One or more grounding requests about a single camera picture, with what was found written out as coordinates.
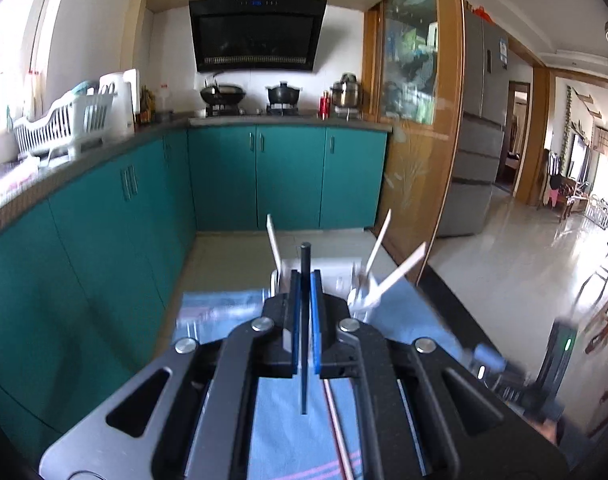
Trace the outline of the white chopstick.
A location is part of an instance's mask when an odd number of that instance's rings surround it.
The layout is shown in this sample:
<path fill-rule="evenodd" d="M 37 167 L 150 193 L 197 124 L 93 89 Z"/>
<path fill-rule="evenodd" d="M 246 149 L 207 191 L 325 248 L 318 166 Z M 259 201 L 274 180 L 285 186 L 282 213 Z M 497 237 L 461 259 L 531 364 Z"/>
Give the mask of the white chopstick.
<path fill-rule="evenodd" d="M 370 273 L 372 266 L 374 265 L 374 260 L 376 260 L 376 258 L 377 258 L 378 251 L 379 251 L 380 247 L 382 246 L 386 231 L 389 229 L 391 220 L 392 220 L 392 209 L 389 209 L 384 218 L 381 230 L 376 238 L 376 242 L 374 243 L 374 247 L 371 249 L 371 252 L 367 259 L 365 271 L 364 271 L 365 275 L 368 275 Z"/>
<path fill-rule="evenodd" d="M 279 247 L 277 243 L 277 237 L 274 227 L 274 222 L 272 222 L 272 215 L 267 214 L 266 216 L 266 231 L 269 239 L 270 250 L 272 251 L 272 258 L 274 259 L 277 278 L 279 281 L 282 269 L 282 261 L 279 252 Z"/>
<path fill-rule="evenodd" d="M 390 273 L 375 288 L 370 289 L 365 298 L 365 306 L 371 308 L 377 304 L 381 297 L 390 290 L 399 280 L 410 272 L 426 255 L 426 243 L 422 243 L 417 249 L 406 258 L 392 273 Z"/>

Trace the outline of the black wok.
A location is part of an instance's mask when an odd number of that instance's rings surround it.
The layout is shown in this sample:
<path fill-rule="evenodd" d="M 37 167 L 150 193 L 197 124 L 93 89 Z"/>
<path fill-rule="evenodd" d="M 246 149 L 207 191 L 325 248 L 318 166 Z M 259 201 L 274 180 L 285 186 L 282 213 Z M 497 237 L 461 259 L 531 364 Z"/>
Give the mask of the black wok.
<path fill-rule="evenodd" d="M 219 84 L 216 79 L 200 90 L 200 97 L 208 106 L 237 106 L 245 96 L 246 90 L 238 84 Z"/>

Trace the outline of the steel kettle pot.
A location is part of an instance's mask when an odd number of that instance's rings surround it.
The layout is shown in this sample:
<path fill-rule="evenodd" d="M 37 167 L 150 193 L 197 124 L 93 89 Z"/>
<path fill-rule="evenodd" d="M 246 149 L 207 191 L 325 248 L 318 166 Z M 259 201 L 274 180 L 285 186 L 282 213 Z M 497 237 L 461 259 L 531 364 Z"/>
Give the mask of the steel kettle pot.
<path fill-rule="evenodd" d="M 330 87 L 331 102 L 335 107 L 359 108 L 362 97 L 362 87 L 357 76 L 353 73 L 344 73 L 341 78 Z"/>

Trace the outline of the black clay pot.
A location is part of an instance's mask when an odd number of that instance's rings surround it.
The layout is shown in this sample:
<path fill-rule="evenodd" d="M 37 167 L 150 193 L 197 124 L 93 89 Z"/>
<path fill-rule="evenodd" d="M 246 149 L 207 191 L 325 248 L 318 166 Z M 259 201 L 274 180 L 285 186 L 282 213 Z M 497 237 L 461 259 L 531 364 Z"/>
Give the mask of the black clay pot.
<path fill-rule="evenodd" d="M 271 106 L 297 106 L 301 89 L 292 87 L 287 81 L 281 81 L 276 86 L 267 87 L 268 102 Z"/>

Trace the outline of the grey refrigerator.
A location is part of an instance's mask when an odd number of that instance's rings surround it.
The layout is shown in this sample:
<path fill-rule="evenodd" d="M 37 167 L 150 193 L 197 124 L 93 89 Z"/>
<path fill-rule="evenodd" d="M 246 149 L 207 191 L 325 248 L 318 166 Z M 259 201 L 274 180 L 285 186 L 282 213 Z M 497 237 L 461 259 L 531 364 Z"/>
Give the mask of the grey refrigerator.
<path fill-rule="evenodd" d="M 464 98 L 452 180 L 438 237 L 482 231 L 502 154 L 507 116 L 508 37 L 471 11 L 466 19 Z"/>

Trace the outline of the white plastic utensil basket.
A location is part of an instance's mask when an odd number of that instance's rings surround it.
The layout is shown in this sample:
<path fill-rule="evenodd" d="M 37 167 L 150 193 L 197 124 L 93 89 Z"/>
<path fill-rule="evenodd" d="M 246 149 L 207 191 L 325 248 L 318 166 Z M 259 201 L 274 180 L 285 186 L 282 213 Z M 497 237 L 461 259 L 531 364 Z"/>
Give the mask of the white plastic utensil basket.
<path fill-rule="evenodd" d="M 355 258 L 313 258 L 310 270 L 319 271 L 321 288 L 325 294 L 344 299 L 351 316 L 368 322 L 372 311 L 381 304 L 381 297 L 370 298 L 379 287 L 374 274 Z"/>

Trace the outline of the white electric kettle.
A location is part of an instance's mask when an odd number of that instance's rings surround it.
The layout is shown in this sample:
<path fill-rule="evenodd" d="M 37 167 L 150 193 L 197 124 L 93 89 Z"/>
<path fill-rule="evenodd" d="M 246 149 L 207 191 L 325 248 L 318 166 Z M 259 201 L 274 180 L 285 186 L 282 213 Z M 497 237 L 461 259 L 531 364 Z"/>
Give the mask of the white electric kettle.
<path fill-rule="evenodd" d="M 139 70 L 105 74 L 99 78 L 101 92 L 113 96 L 110 111 L 110 128 L 114 138 L 135 133 L 136 115 L 140 112 Z"/>

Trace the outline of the white dish drying rack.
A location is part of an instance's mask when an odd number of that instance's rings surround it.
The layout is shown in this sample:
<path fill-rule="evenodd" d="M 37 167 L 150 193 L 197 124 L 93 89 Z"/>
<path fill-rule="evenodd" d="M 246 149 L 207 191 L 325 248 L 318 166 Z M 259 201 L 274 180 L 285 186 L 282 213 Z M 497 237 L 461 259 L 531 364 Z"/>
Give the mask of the white dish drying rack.
<path fill-rule="evenodd" d="M 51 154 L 65 148 L 75 152 L 84 144 L 106 138 L 111 133 L 115 84 L 101 86 L 96 93 L 69 91 L 54 101 L 48 113 L 32 122 L 25 117 L 13 124 L 18 159 Z"/>

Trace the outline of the wooden glass sliding door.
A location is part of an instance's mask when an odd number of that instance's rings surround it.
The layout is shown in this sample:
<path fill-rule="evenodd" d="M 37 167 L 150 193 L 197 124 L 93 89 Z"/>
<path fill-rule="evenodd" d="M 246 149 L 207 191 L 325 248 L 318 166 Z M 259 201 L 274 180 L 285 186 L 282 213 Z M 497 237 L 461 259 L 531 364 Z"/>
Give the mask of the wooden glass sliding door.
<path fill-rule="evenodd" d="M 390 128 L 374 230 L 395 262 L 431 246 L 464 97 L 464 0 L 383 0 L 362 36 L 362 116 Z"/>

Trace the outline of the teal lower kitchen cabinets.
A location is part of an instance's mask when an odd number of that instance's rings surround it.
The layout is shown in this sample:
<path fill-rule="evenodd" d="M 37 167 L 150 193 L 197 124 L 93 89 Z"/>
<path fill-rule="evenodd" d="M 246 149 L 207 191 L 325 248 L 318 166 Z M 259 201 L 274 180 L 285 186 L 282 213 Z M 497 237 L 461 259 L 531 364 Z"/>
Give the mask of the teal lower kitchen cabinets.
<path fill-rule="evenodd" d="M 147 364 L 198 233 L 372 226 L 387 140 L 180 126 L 22 194 L 0 227 L 0 445 L 36 466 Z"/>

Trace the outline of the red thermos bottle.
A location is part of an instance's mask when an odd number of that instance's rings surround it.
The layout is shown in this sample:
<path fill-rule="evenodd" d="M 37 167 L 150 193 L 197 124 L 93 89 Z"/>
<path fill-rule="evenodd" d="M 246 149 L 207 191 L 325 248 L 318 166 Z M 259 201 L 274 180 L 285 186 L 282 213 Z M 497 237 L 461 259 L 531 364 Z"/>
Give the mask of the red thermos bottle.
<path fill-rule="evenodd" d="M 328 90 L 325 90 L 319 99 L 318 116 L 321 120 L 326 120 L 330 115 L 331 98 Z"/>

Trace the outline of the sauce bottles on counter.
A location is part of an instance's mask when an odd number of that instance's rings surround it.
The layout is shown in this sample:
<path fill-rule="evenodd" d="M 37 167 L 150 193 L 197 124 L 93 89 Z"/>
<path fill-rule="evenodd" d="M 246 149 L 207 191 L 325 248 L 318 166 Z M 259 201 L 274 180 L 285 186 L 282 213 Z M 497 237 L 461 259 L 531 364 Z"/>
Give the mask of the sauce bottles on counter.
<path fill-rule="evenodd" d="M 147 88 L 140 88 L 139 112 L 137 114 L 137 122 L 139 125 L 149 125 L 154 122 L 155 118 L 155 95 Z"/>

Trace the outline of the black range hood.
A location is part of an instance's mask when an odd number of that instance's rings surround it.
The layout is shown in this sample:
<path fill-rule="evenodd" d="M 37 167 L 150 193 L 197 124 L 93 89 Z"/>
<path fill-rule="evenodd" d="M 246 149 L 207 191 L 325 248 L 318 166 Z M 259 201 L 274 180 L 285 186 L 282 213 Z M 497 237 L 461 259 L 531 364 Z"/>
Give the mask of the black range hood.
<path fill-rule="evenodd" d="M 326 0 L 192 0 L 196 69 L 311 72 Z"/>

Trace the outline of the gas stove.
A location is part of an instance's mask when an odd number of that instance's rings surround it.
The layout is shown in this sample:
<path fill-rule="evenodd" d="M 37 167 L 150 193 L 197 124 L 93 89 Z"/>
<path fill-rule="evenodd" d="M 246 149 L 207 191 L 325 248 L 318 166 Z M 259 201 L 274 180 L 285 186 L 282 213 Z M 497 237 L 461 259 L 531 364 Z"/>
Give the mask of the gas stove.
<path fill-rule="evenodd" d="M 198 110 L 197 118 L 211 117 L 238 117 L 238 116 L 278 116 L 293 117 L 300 116 L 297 106 L 288 104 L 268 104 L 264 108 L 243 108 L 239 105 L 208 105 L 203 110 Z"/>

